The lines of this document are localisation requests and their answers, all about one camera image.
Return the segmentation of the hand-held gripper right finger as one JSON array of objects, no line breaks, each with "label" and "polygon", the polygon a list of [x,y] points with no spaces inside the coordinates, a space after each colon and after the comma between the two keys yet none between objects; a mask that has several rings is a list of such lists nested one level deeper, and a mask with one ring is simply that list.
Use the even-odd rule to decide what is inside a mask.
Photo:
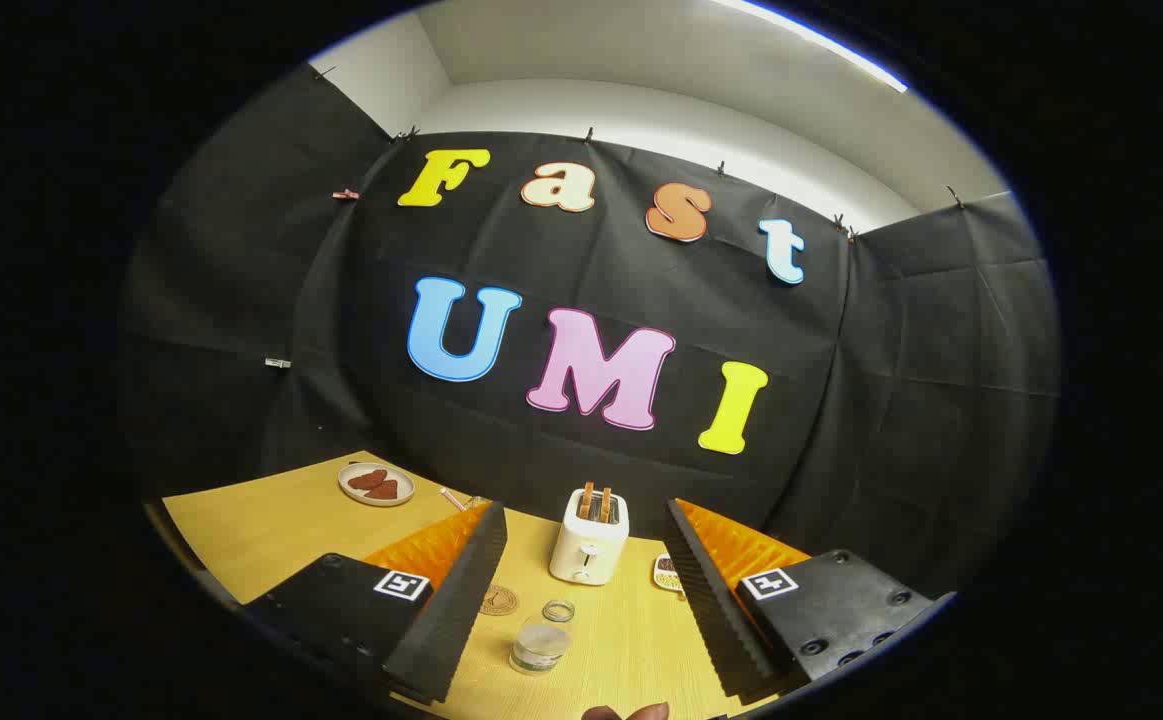
[{"label": "hand-held gripper right finger", "polygon": [[725,693],[742,701],[823,683],[946,606],[859,553],[809,555],[682,498],[665,507],[697,629]]}]

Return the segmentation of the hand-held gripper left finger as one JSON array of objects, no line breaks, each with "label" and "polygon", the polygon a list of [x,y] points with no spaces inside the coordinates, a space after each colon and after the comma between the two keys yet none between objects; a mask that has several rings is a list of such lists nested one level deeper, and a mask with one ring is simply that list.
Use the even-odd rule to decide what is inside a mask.
[{"label": "hand-held gripper left finger", "polygon": [[324,553],[247,619],[372,706],[443,703],[505,542],[502,502],[479,502],[368,559]]}]

